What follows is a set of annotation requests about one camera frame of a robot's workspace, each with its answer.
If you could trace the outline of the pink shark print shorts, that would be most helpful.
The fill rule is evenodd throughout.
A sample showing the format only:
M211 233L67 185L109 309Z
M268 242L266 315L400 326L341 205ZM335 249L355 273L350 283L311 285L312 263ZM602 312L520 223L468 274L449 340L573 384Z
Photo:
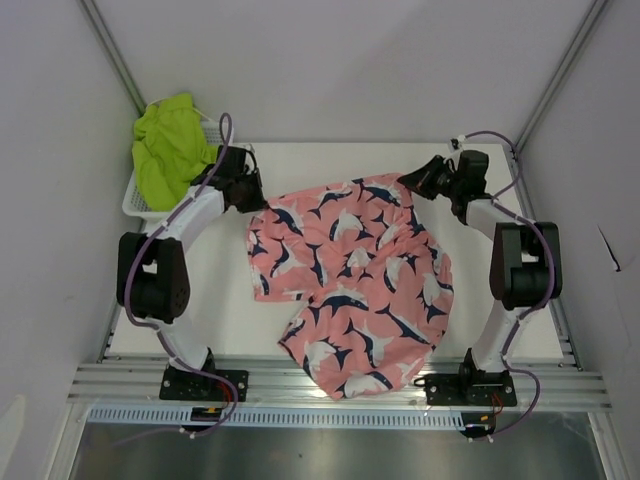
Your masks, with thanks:
M280 347L335 400L405 387L440 345L449 256L396 173L273 198L247 253L259 302L298 302Z

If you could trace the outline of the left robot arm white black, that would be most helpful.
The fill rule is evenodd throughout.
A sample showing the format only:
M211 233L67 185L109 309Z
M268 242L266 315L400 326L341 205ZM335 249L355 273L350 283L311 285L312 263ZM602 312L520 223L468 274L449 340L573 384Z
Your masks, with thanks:
M191 285L186 253L229 209L254 213L267 207L254 150L223 146L216 162L191 182L164 218L119 240L116 300L132 325L156 335L170 365L185 371L181 385L194 399L209 398L217 376L205 368L210 348L197 340L187 317Z

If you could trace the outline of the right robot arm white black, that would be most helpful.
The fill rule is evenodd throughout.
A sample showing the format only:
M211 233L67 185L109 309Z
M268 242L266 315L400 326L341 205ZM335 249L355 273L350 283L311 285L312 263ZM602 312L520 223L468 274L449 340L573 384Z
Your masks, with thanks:
M469 349L471 370L456 380L458 395L468 403L489 396L488 375L508 369L507 358L528 317L546 307L562 290L559 229L535 222L502 205L487 191L489 156L457 150L434 156L419 169L399 177L411 193L433 201L450 201L457 220L492 242L489 288L494 304L478 340Z

